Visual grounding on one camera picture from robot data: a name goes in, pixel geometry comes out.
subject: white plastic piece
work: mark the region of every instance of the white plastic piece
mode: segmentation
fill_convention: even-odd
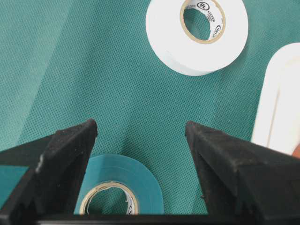
[[[300,143],[300,43],[271,58],[262,87],[252,142],[291,155]]]
[[[210,22],[210,38],[200,40],[186,28],[185,9],[194,8]],[[151,0],[146,15],[150,45],[159,59],[178,73],[205,75],[232,63],[248,37],[242,0]]]

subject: green fabric surface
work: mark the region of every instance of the green fabric surface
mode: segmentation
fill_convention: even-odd
[[[152,51],[148,0],[1,1],[0,150],[94,118],[92,156],[143,163],[162,188],[165,213],[207,213],[185,123],[250,140],[268,62],[300,41],[299,0],[244,3],[249,35],[241,55],[189,77]]]
[[[27,169],[27,166],[0,165],[0,209]]]

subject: teal tape roll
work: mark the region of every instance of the teal tape roll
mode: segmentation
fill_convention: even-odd
[[[99,155],[89,160],[77,199],[75,214],[82,214],[99,191],[123,189],[127,214],[162,214],[164,202],[153,174],[140,162],[122,155]]]

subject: white object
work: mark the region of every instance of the white object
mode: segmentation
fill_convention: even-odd
[[[187,30],[183,12],[190,8],[208,18],[208,40]],[[199,76],[226,67],[239,56],[248,36],[248,17],[242,0],[151,0],[146,31],[164,64],[178,73]]]
[[[300,143],[300,43],[271,58],[262,87],[252,142],[291,155]]]

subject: ul logo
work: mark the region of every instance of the ul logo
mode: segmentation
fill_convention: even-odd
[[[129,206],[128,215],[132,215],[132,206]]]
[[[199,2],[197,6],[202,10],[209,10],[210,8],[209,4],[207,4],[206,2]]]
[[[221,26],[220,25],[218,25],[217,27],[216,27],[216,29],[215,29],[215,31],[214,31],[214,34],[213,34],[213,38],[219,33],[219,31],[221,30]]]

